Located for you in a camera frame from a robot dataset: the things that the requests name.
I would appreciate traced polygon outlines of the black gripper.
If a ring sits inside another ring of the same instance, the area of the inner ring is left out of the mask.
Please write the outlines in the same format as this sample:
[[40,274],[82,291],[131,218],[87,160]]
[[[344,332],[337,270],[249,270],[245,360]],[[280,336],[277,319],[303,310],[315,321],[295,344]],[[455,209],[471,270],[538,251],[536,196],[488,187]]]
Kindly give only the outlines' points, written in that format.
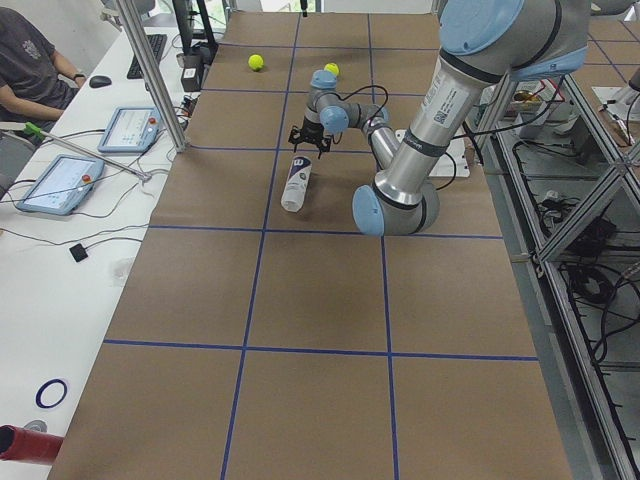
[[289,134],[289,143],[296,152],[300,143],[316,145],[318,148],[317,158],[320,159],[324,153],[331,150],[331,137],[324,137],[324,127],[321,123],[304,121],[301,128],[293,126]]

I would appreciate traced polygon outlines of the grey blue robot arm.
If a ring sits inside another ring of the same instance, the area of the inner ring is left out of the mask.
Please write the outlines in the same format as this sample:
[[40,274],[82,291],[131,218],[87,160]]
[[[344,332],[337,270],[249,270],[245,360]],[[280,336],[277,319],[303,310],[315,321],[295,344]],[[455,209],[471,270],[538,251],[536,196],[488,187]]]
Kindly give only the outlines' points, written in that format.
[[380,169],[354,193],[358,229],[372,236],[419,232],[439,212],[430,172],[482,91],[504,76],[539,80],[579,69],[590,15],[587,1],[449,1],[439,16],[433,80],[403,138],[395,136],[381,107],[341,98],[336,76],[318,70],[303,124],[292,128],[289,141],[326,152],[333,136],[360,130]]

